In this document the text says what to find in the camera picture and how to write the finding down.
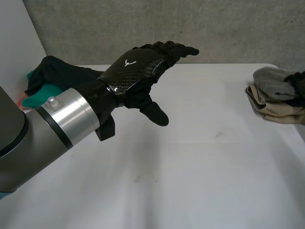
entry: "logo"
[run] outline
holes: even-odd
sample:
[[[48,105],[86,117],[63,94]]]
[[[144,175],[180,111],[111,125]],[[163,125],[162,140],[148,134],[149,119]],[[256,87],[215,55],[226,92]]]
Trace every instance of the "logo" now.
[[[127,65],[131,65],[131,64],[134,64],[134,63],[137,63],[137,62],[134,61],[134,62],[132,62],[132,63],[128,63],[127,60],[125,60],[125,67],[126,67]]]

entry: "white wall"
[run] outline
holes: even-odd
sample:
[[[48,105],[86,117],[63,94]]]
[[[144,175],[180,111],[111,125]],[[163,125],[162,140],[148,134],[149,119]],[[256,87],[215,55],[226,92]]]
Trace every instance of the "white wall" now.
[[[0,86],[16,102],[46,53],[22,0],[0,1]]]

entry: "beige cloth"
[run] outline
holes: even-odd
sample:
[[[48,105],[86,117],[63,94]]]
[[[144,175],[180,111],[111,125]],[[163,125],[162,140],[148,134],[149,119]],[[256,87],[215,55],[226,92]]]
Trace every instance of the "beige cloth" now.
[[[303,124],[305,125],[305,115],[287,115],[284,117],[274,117],[267,114],[263,114],[263,118],[269,121],[285,124]]]
[[[262,102],[259,98],[256,85],[247,87],[246,93],[254,108],[263,114],[274,117],[283,117],[287,115],[305,115],[305,108],[303,107],[293,107],[286,103],[271,104]]]

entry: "white table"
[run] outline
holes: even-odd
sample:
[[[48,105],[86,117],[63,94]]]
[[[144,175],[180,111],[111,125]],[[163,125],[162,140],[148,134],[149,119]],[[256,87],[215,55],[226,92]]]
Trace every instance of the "white table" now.
[[[266,65],[174,66],[152,89],[167,127],[115,109],[116,136],[91,134],[4,198],[0,228],[304,229],[302,127],[263,120],[244,93]]]

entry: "gray wall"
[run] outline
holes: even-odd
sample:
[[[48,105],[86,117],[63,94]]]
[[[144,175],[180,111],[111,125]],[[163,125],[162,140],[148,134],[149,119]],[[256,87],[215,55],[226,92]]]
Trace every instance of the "gray wall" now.
[[[172,40],[184,63],[304,67],[305,0],[23,0],[48,55],[109,64],[134,46]]]

